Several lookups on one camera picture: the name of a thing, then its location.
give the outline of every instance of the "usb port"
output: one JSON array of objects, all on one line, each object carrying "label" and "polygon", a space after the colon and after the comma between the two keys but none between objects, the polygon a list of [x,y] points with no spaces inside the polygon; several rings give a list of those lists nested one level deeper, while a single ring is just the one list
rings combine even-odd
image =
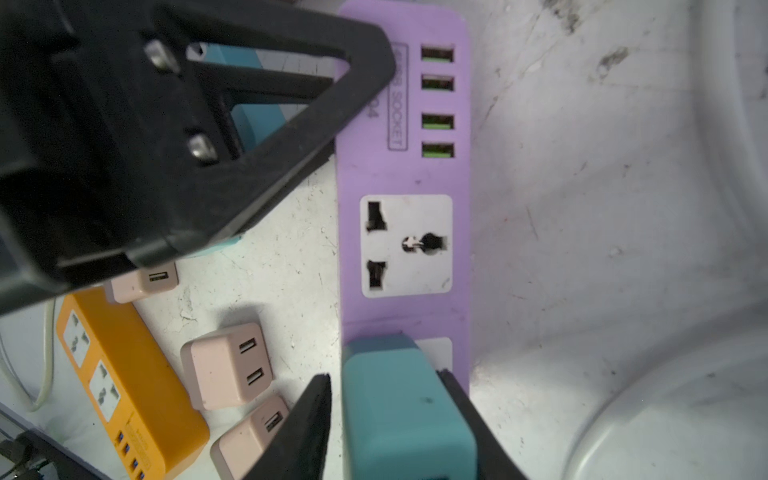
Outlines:
[{"label": "usb port", "polygon": [[453,115],[422,114],[422,128],[426,130],[453,130]]},{"label": "usb port", "polygon": [[264,424],[264,426],[266,427],[266,432],[267,433],[272,432],[275,429],[275,427],[277,427],[282,421],[283,421],[282,413],[278,412],[272,415],[270,419],[267,420],[266,423]]},{"label": "usb port", "polygon": [[422,75],[422,90],[453,91],[453,83],[448,75]]},{"label": "usb port", "polygon": [[246,377],[246,380],[248,381],[248,385],[250,385],[253,382],[256,382],[258,379],[264,376],[264,371],[262,369],[258,369],[256,372],[251,373]]},{"label": "usb port", "polygon": [[422,143],[422,157],[424,158],[453,158],[453,153],[453,144]]},{"label": "usb port", "polygon": [[247,342],[242,342],[240,344],[240,353],[245,353],[252,349],[254,346],[256,346],[256,339],[250,339]]},{"label": "usb port", "polygon": [[422,60],[453,63],[453,48],[422,45]]},{"label": "usb port", "polygon": [[165,280],[168,278],[168,272],[150,273],[149,281],[157,282],[158,280]]}]

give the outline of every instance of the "socket hole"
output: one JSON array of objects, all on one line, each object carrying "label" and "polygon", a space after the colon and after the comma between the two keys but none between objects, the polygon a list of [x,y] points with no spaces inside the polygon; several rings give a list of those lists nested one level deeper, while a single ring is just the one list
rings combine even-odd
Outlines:
[{"label": "socket hole", "polygon": [[384,270],[386,270],[386,262],[372,262],[368,260],[368,287],[371,290],[382,289],[382,279],[384,278]]},{"label": "socket hole", "polygon": [[453,48],[422,45],[422,60],[453,63]]},{"label": "socket hole", "polygon": [[422,75],[422,90],[453,91],[454,78],[449,75]]},{"label": "socket hole", "polygon": [[248,385],[251,385],[253,382],[256,382],[258,379],[264,376],[264,371],[262,369],[258,369],[256,372],[251,373],[246,377],[246,380],[248,381]]},{"label": "socket hole", "polygon": [[374,230],[386,230],[386,222],[382,215],[381,202],[368,202],[368,221],[366,222],[366,230],[369,232]]},{"label": "socket hole", "polygon": [[243,353],[247,352],[248,350],[252,349],[255,346],[256,346],[256,339],[255,338],[250,339],[247,342],[242,342],[240,344],[240,354],[243,354]]},{"label": "socket hole", "polygon": [[402,249],[407,253],[413,253],[421,250],[427,255],[434,255],[440,250],[446,250],[447,240],[445,237],[438,237],[434,233],[427,233],[421,240],[416,237],[406,237],[402,240]]},{"label": "socket hole", "polygon": [[427,255],[434,255],[439,250],[445,250],[445,238],[438,237],[434,233],[427,233],[422,237],[422,252]]},{"label": "socket hole", "polygon": [[451,143],[422,143],[422,157],[424,158],[453,158],[455,155]]},{"label": "socket hole", "polygon": [[168,272],[150,273],[149,281],[157,282],[158,280],[166,280],[168,278]]},{"label": "socket hole", "polygon": [[272,432],[275,429],[275,427],[277,427],[282,421],[283,421],[282,413],[278,412],[272,415],[270,419],[267,420],[266,423],[264,424],[264,426],[266,426],[266,432],[267,433]]}]

